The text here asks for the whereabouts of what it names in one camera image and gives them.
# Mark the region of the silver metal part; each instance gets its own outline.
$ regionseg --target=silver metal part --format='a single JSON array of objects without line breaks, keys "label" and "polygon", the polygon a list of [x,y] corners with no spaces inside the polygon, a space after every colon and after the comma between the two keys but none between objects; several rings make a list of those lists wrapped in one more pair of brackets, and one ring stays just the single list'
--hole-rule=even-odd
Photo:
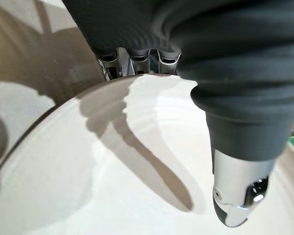
[{"label": "silver metal part", "polygon": [[268,180],[275,159],[253,162],[232,158],[218,150],[214,152],[215,183],[213,197],[216,204],[226,213],[223,223],[228,227],[237,227],[244,223],[252,210],[265,197],[265,190],[255,194],[254,183]]},{"label": "silver metal part", "polygon": [[132,62],[133,70],[135,74],[143,74],[143,73],[149,72],[149,67],[150,67],[149,52],[145,56],[131,57],[131,62]]},{"label": "silver metal part", "polygon": [[180,58],[180,55],[176,58],[164,58],[158,52],[158,56],[159,56],[159,73],[175,74],[176,65],[177,65],[178,59]]},{"label": "silver metal part", "polygon": [[122,67],[118,54],[111,61],[106,61],[104,58],[98,58],[98,60],[107,81],[122,77]]}]

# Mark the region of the black sleeve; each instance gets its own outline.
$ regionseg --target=black sleeve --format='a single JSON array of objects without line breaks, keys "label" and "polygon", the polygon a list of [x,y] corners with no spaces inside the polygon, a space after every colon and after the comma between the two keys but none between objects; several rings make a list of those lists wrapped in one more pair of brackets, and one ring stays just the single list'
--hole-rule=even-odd
[{"label": "black sleeve", "polygon": [[182,51],[179,75],[198,83],[191,96],[206,111],[212,146],[275,158],[294,123],[294,0],[219,3],[160,33]]}]

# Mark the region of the white bowl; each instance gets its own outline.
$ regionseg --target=white bowl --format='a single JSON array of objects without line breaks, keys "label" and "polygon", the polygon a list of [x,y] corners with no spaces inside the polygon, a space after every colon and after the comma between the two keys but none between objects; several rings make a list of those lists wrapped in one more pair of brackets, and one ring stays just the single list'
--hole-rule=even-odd
[{"label": "white bowl", "polygon": [[215,215],[195,82],[143,75],[91,88],[32,131],[0,170],[0,235],[294,235],[294,150],[238,228]]}]

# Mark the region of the white surface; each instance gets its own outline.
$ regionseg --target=white surface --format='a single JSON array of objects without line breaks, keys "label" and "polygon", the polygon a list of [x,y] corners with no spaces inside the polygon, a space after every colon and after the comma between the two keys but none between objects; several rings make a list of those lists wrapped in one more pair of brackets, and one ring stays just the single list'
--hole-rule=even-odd
[{"label": "white surface", "polygon": [[0,0],[0,164],[41,115],[102,81],[61,0]]},{"label": "white surface", "polygon": [[249,220],[235,229],[219,222],[194,85],[144,75],[61,106],[0,171],[0,235],[294,235],[289,148]]}]

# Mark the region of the robotic hand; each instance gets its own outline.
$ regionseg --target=robotic hand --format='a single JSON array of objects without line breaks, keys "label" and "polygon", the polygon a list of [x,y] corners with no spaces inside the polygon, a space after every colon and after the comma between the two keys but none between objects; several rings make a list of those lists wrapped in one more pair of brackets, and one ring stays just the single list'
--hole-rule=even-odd
[{"label": "robotic hand", "polygon": [[111,78],[125,48],[137,73],[150,49],[159,71],[198,83],[206,111],[213,200],[228,227],[264,199],[294,123],[294,0],[63,0]]}]

